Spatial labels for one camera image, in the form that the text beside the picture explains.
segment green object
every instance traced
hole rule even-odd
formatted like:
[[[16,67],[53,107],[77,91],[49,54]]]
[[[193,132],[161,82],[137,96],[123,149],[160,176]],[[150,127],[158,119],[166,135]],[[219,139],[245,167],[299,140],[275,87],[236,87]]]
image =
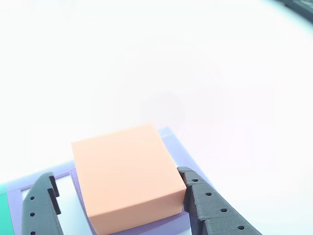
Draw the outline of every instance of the green object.
[[[14,235],[5,185],[0,185],[0,234]]]

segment lavender platform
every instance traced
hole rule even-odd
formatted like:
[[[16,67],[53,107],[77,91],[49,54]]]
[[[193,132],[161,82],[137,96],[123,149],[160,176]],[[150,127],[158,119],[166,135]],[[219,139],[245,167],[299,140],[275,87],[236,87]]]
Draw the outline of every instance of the lavender platform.
[[[166,145],[173,160],[178,166],[187,166],[198,172],[198,174],[209,182],[205,174],[201,171],[195,161],[190,157],[182,144],[169,128],[159,130],[164,144]],[[86,220],[89,223],[90,230],[96,235],[94,228],[89,222],[84,201],[81,195],[80,186],[77,178],[74,161],[66,162],[62,165],[45,169],[13,182],[6,184],[8,205],[11,214],[12,225],[15,235],[22,235],[22,191],[29,189],[34,182],[45,172],[52,171],[56,179],[71,175],[74,187],[77,192]],[[150,224],[139,226],[130,230],[115,233],[114,235],[177,235],[190,227],[188,213],[182,211],[174,215]]]

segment foam block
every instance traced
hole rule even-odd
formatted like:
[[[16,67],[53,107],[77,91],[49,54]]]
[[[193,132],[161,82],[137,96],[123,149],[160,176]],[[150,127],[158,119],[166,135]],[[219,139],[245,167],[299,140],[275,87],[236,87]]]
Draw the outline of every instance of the foam block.
[[[178,214],[186,186],[152,126],[72,143],[86,212],[98,235]]]

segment purple tray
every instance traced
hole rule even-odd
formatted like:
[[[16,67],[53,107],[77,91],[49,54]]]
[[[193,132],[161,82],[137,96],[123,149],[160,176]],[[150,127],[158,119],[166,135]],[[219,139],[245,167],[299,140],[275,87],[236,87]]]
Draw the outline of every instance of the purple tray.
[[[162,140],[167,147],[167,150],[169,151],[173,160],[178,166],[187,166],[195,170],[201,177],[209,182],[207,177],[204,175],[204,173],[201,171],[195,161],[190,157],[188,152],[185,150],[177,137],[168,127],[159,130],[159,134],[162,137]],[[71,175],[79,201],[85,213],[86,220],[89,223],[90,230],[94,235],[96,235],[96,232],[86,214],[74,161],[69,161],[62,165],[51,167],[49,169],[36,172],[32,175],[5,184],[7,191],[7,200],[15,235],[22,235],[22,191],[31,188],[31,186],[43,173],[49,171],[53,172],[56,179]],[[189,227],[189,215],[185,211],[182,211],[180,214],[153,223],[142,225],[133,229],[118,232],[114,235],[177,235],[178,233],[187,230]]]

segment white background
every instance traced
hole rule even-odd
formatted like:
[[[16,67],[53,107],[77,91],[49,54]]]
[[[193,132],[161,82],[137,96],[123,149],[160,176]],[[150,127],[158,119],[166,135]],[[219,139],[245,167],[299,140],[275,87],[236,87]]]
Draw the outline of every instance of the white background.
[[[260,232],[310,234],[312,55],[270,0],[2,0],[0,183],[149,122]]]

